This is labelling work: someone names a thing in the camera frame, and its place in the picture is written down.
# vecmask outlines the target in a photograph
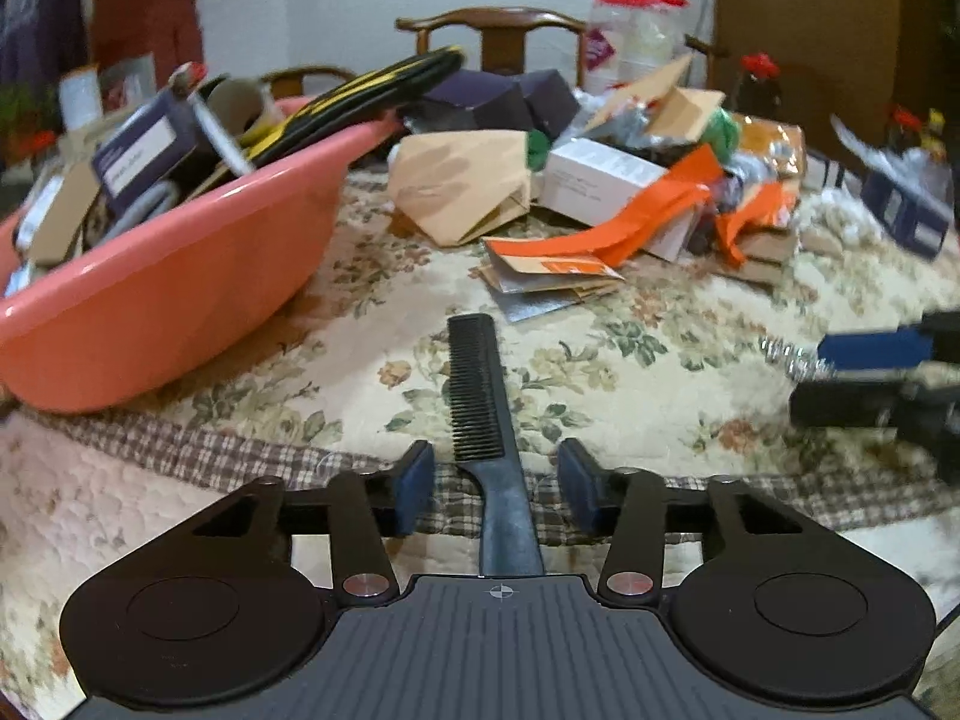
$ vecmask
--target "comb teeth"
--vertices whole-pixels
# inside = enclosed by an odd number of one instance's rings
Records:
[[[503,415],[494,394],[506,402],[493,321],[484,314],[453,317],[450,339],[450,416],[453,454],[458,461],[499,460],[505,455]]]

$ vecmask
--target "clear plastic container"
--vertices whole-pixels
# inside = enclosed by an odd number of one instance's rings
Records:
[[[680,11],[687,5],[686,0],[593,0],[584,91],[603,94],[674,59],[683,47]]]

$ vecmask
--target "pink plastic basin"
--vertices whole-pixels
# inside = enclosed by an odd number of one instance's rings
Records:
[[[285,100],[296,109],[303,100]],[[184,375],[265,322],[318,268],[351,162],[397,131],[357,124],[210,191],[0,301],[0,382],[83,413]],[[0,279],[19,265],[0,225]]]

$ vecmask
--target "wooden chair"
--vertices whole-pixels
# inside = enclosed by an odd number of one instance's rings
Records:
[[[488,73],[515,76],[523,73],[526,59],[526,36],[533,29],[558,26],[577,35],[577,86],[584,80],[583,55],[587,25],[552,10],[528,7],[469,7],[451,10],[432,19],[397,19],[397,29],[416,34],[416,53],[430,50],[430,33],[444,26],[468,26],[480,33],[480,69]],[[686,46],[707,57],[707,88],[716,78],[716,62],[728,56],[691,35]]]
[[[307,76],[334,76],[342,81],[352,81],[357,74],[333,65],[305,65],[303,67],[276,70],[261,76],[260,80],[270,84],[270,94],[274,100],[281,98],[299,98],[304,94],[304,79]]]

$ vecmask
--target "red bottle cap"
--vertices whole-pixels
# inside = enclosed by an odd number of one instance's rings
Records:
[[[755,76],[761,81],[775,79],[779,76],[779,67],[765,53],[744,56],[740,60],[740,66],[751,76]]]

